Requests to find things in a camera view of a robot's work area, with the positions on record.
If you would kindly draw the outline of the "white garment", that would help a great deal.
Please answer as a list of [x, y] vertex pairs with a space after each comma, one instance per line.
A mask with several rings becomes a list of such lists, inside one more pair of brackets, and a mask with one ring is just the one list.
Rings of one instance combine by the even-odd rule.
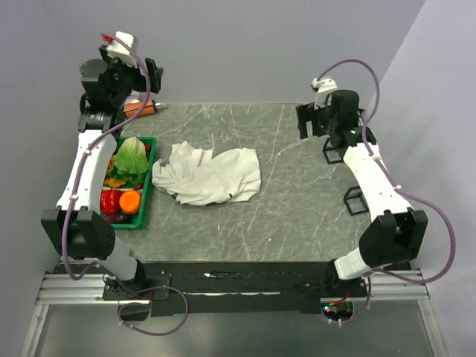
[[166, 164], [152, 166], [152, 184], [182, 205], [247, 202], [260, 192], [260, 161], [255, 149], [230, 149], [214, 155], [188, 142], [173, 144]]

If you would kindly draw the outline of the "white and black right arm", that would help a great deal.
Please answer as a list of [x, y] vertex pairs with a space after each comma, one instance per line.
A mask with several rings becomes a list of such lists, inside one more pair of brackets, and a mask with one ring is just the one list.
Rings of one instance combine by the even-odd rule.
[[314, 103], [296, 108], [300, 138], [324, 136], [330, 149], [338, 153], [354, 175], [370, 213], [371, 223], [361, 235], [358, 247], [329, 262], [324, 278], [326, 290], [342, 296], [351, 280], [375, 268], [414, 260], [428, 225], [423, 210], [414, 210], [399, 195], [379, 167], [379, 146], [372, 131], [359, 123], [359, 95], [355, 91], [331, 86], [316, 89]]

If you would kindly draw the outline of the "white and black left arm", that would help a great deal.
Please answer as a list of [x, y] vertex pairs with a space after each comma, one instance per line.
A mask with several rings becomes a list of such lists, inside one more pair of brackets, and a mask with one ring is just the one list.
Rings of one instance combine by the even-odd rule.
[[149, 291], [144, 267], [100, 215], [100, 194], [120, 131], [130, 122], [124, 102], [133, 91], [158, 92], [163, 70], [117, 39], [100, 46], [100, 54], [80, 67], [85, 92], [77, 154], [64, 192], [55, 208], [43, 210], [41, 224], [71, 279], [96, 268], [127, 297], [138, 299]]

